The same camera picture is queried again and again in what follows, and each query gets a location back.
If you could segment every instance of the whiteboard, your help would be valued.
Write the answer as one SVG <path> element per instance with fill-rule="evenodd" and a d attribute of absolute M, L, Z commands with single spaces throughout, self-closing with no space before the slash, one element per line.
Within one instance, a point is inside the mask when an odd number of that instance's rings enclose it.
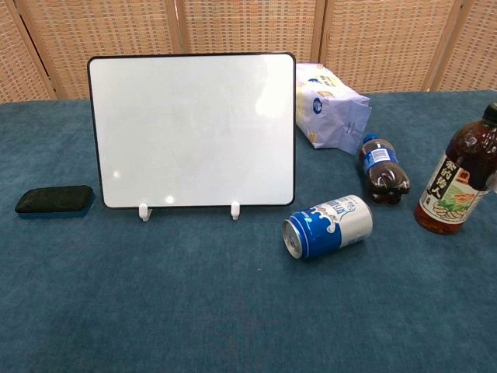
<path fill-rule="evenodd" d="M 88 73 L 107 207 L 293 201 L 293 55 L 97 57 Z"/>

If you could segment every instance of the snack bag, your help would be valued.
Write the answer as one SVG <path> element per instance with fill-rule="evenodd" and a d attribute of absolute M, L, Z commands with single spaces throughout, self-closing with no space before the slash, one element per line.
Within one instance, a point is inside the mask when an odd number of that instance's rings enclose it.
<path fill-rule="evenodd" d="M 322 64 L 297 64 L 297 126 L 315 148 L 355 155 L 370 117 L 369 101 Z"/>

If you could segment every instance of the cola bottle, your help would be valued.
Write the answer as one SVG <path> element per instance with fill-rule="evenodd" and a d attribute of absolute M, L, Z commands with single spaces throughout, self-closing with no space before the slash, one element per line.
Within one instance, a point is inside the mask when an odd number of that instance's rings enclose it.
<path fill-rule="evenodd" d="M 366 174 L 367 191 L 376 202 L 398 204 L 411 184 L 398 164 L 393 145 L 377 134 L 368 134 L 359 152 L 359 162 Z"/>
<path fill-rule="evenodd" d="M 462 127 L 450 140 L 415 209 L 416 221 L 443 235 L 461 229 L 480 199 L 495 185 L 497 103 L 481 120 Z"/>

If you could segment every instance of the woven panel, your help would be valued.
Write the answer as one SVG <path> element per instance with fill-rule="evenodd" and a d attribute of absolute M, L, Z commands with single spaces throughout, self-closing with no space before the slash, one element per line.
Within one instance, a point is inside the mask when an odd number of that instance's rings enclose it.
<path fill-rule="evenodd" d="M 439 90 L 497 89 L 497 4 L 477 0 L 454 46 Z"/>
<path fill-rule="evenodd" d="M 0 103 L 50 99 L 6 0 L 0 0 Z"/>
<path fill-rule="evenodd" d="M 336 0 L 321 62 L 360 92 L 422 87 L 452 0 Z"/>
<path fill-rule="evenodd" d="M 316 1 L 180 0 L 189 51 L 289 51 L 311 58 Z"/>
<path fill-rule="evenodd" d="M 92 56 L 173 52 L 165 5 L 170 0 L 18 1 L 63 98 L 89 97 L 86 63 Z"/>

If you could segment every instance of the white plastic stand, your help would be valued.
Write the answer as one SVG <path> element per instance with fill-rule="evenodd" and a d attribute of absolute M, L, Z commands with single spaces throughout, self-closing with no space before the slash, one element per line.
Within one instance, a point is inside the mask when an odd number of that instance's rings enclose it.
<path fill-rule="evenodd" d="M 140 204 L 138 207 L 138 215 L 143 221 L 148 221 L 151 213 L 152 209 L 148 208 L 147 204 Z"/>
<path fill-rule="evenodd" d="M 231 217 L 233 220 L 238 220 L 238 217 L 240 216 L 240 204 L 235 201 L 231 204 Z"/>

